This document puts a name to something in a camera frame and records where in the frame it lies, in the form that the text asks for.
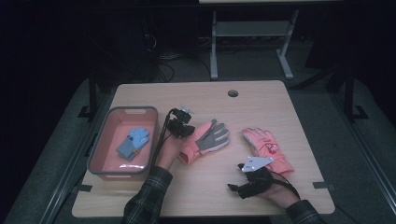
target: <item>wooden table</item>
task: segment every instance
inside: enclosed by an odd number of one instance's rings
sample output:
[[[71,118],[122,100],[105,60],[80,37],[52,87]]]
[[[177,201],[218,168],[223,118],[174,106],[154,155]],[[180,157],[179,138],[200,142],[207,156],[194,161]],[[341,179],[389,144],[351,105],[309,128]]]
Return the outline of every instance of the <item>wooden table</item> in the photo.
[[[238,96],[230,97],[229,91],[237,91]],[[329,191],[313,186],[313,182],[323,182],[323,177],[282,82],[121,85],[111,106],[126,105],[155,106],[161,125],[170,109],[185,105],[195,111],[190,125],[197,127],[217,119],[230,130],[231,141],[227,147],[208,153],[191,165],[174,163],[170,170],[174,179],[164,198],[162,217],[284,214],[284,210],[263,198],[242,200],[227,187],[229,183],[247,183],[236,166],[251,156],[249,144],[241,134],[247,127],[271,131],[295,168],[288,180],[321,214],[333,212]],[[78,193],[73,207],[75,217],[120,217],[124,205],[140,190],[143,180],[105,181],[87,172],[82,183],[92,189]]]

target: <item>pink glove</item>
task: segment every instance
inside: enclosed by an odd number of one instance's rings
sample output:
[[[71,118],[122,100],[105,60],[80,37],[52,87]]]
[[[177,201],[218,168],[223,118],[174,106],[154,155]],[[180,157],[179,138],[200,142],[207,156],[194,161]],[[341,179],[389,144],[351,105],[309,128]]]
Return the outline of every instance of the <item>pink glove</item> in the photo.
[[[259,128],[246,128],[242,130],[242,133],[251,144],[254,156],[272,157],[274,159],[273,162],[267,165],[269,170],[283,176],[287,176],[294,171],[269,131],[263,131]]]
[[[178,155],[184,164],[190,164],[201,155],[219,150],[230,142],[227,137],[229,131],[225,129],[223,123],[216,125],[216,122],[212,119],[195,129],[194,133],[186,139]]]

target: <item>work glove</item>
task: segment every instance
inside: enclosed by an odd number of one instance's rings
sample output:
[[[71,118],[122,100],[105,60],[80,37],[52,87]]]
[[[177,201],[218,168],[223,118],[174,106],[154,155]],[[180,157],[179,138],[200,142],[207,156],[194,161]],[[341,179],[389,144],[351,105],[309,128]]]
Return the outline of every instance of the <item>work glove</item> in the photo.
[[[186,139],[178,156],[184,164],[191,164],[201,155],[219,150],[230,142],[229,131],[225,129],[224,123],[219,125],[216,123],[217,121],[212,119],[195,129]]]
[[[263,131],[260,128],[246,128],[242,130],[242,133],[251,144],[254,156],[267,158],[272,157],[274,159],[273,162],[266,166],[270,171],[283,176],[287,176],[294,171],[291,164],[286,160],[285,154],[280,151],[280,148],[271,132]]]
[[[145,128],[131,129],[126,139],[117,147],[119,156],[131,161],[148,141],[149,132]]]

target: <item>plaid sleeve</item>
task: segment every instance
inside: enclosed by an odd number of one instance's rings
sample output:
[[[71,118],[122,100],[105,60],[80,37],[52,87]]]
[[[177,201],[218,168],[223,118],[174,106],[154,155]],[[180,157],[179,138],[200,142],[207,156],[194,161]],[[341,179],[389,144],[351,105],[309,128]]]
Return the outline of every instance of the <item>plaid sleeve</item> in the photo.
[[[168,171],[154,166],[142,188],[125,205],[121,223],[157,223],[172,178]]]
[[[308,200],[292,204],[286,209],[294,224],[324,224],[326,223]]]

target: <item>plastic tray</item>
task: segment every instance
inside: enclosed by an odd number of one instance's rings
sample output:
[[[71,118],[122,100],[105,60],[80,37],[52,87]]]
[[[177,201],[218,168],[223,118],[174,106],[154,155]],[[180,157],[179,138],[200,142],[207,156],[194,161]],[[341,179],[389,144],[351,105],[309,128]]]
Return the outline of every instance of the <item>plastic tray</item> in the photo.
[[[155,107],[125,106],[110,109],[93,145],[87,163],[88,170],[104,180],[131,180],[143,175],[149,167],[157,126],[158,111]],[[128,161],[119,156],[117,148],[132,128],[140,127],[148,131],[148,142]]]

